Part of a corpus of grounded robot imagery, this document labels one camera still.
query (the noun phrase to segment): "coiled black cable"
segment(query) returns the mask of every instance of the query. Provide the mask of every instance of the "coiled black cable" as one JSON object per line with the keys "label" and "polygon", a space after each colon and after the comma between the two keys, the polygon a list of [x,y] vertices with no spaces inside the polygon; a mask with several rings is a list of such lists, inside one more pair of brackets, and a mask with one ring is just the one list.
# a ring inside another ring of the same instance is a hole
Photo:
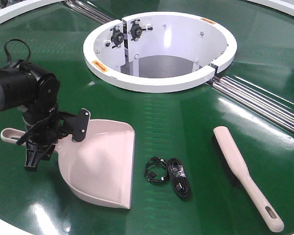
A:
{"label": "coiled black cable", "polygon": [[176,158],[171,158],[167,164],[170,180],[176,194],[182,198],[188,197],[190,194],[190,183],[186,178],[182,163]]}
{"label": "coiled black cable", "polygon": [[[159,180],[155,179],[156,173],[154,173],[153,171],[150,171],[150,168],[152,166],[158,166],[160,168],[163,168],[166,171],[166,174],[162,176]],[[145,179],[148,180],[149,182],[164,182],[165,180],[169,178],[167,166],[168,164],[166,160],[162,158],[158,158],[158,157],[151,158],[150,161],[146,163],[146,166],[145,166],[145,172],[144,172]]]}

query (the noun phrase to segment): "orange label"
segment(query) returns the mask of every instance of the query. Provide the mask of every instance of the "orange label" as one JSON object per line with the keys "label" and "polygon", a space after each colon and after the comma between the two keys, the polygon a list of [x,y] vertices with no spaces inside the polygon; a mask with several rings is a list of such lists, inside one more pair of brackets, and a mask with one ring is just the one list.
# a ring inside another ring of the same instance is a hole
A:
{"label": "orange label", "polygon": [[216,22],[210,20],[210,19],[207,19],[207,18],[201,18],[202,21],[205,21],[207,23],[210,23],[210,24],[215,24]]}
{"label": "orange label", "polygon": [[97,61],[97,60],[94,60],[93,64],[96,65],[96,67],[98,69],[100,69],[102,72],[107,72],[108,71],[107,67],[105,65],[103,65],[102,63],[100,63],[99,61]]}

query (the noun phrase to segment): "black cable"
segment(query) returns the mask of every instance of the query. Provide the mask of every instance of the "black cable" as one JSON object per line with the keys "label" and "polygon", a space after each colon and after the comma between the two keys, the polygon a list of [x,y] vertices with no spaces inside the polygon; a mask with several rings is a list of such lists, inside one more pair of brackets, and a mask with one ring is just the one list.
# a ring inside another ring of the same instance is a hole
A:
{"label": "black cable", "polygon": [[[154,173],[153,171],[150,171],[150,168],[152,166],[158,166],[160,168],[163,168],[166,171],[166,174],[162,176],[159,180],[155,179],[155,177],[157,176],[156,173]],[[151,158],[150,161],[146,163],[146,166],[145,166],[145,171],[144,171],[145,179],[148,180],[149,182],[164,182],[165,180],[169,178],[167,166],[168,164],[166,160],[162,158],[158,158],[158,157]]]}
{"label": "black cable", "polygon": [[167,165],[170,180],[176,194],[179,197],[188,197],[190,194],[190,183],[186,178],[182,163],[176,158],[171,158],[168,160]]}
{"label": "black cable", "polygon": [[8,48],[7,48],[8,43],[9,43],[9,42],[12,42],[12,41],[21,42],[21,43],[23,43],[23,44],[27,47],[27,49],[28,49],[28,56],[27,56],[27,58],[26,58],[25,60],[18,60],[18,62],[17,62],[16,64],[14,64],[13,67],[17,66],[17,64],[20,63],[20,62],[27,63],[27,62],[29,61],[30,57],[31,57],[31,51],[30,51],[30,48],[29,48],[29,46],[28,46],[24,41],[22,41],[21,39],[18,39],[18,38],[10,39],[9,41],[7,41],[7,42],[4,44],[4,47],[3,47],[3,48],[4,48],[4,51],[5,51],[5,54],[6,54],[6,57],[7,57],[7,61],[6,61],[6,64],[5,64],[5,66],[4,66],[3,69],[6,69],[7,67],[10,67],[11,62],[12,62],[12,56],[11,56],[11,53],[9,52],[9,50],[8,50]]}

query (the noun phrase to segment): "metal rail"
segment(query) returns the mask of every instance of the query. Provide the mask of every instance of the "metal rail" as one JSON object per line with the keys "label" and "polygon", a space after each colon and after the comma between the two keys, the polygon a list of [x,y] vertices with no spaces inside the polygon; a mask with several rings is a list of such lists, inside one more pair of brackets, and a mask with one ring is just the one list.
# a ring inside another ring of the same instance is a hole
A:
{"label": "metal rail", "polygon": [[214,77],[209,84],[221,93],[294,133],[294,114],[274,99],[230,78]]}
{"label": "metal rail", "polygon": [[102,12],[90,7],[89,5],[79,0],[66,0],[64,4],[100,24],[105,24],[114,20],[113,18],[103,14]]}

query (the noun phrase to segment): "brush handle hole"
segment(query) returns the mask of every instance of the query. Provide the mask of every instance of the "brush handle hole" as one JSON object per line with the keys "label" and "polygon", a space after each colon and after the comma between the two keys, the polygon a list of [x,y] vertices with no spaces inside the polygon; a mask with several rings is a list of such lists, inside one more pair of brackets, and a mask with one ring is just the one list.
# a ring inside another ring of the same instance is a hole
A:
{"label": "brush handle hole", "polygon": [[273,210],[270,207],[266,206],[265,208],[266,208],[266,211],[268,212],[268,214],[270,215],[270,217],[272,219],[276,219],[277,218],[276,215],[275,215],[275,213],[273,212]]}

